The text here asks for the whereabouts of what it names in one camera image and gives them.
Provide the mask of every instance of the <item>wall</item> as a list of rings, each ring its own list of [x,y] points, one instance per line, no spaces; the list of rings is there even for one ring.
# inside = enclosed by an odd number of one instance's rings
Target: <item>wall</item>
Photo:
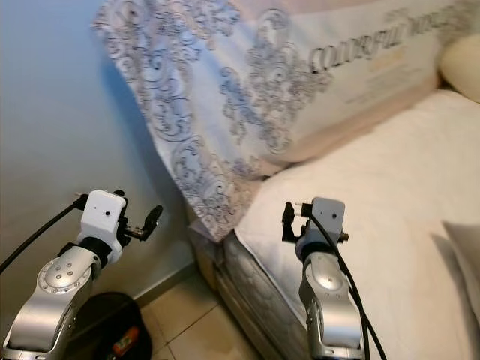
[[[193,257],[180,193],[89,28],[102,1],[0,1],[0,259],[75,192],[121,188],[131,224],[165,206],[151,239],[132,241],[95,287],[136,296]],[[1,276],[2,342],[40,267],[77,237],[80,216],[68,215]]]

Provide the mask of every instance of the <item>white mattress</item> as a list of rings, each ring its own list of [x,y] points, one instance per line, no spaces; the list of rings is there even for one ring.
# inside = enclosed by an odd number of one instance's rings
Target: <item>white mattress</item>
[[[350,240],[340,251],[388,358],[479,359],[478,326],[441,226],[480,222],[479,158],[480,105],[439,90],[329,156],[270,178],[235,233],[305,324],[302,264],[281,242],[284,204],[345,202]]]

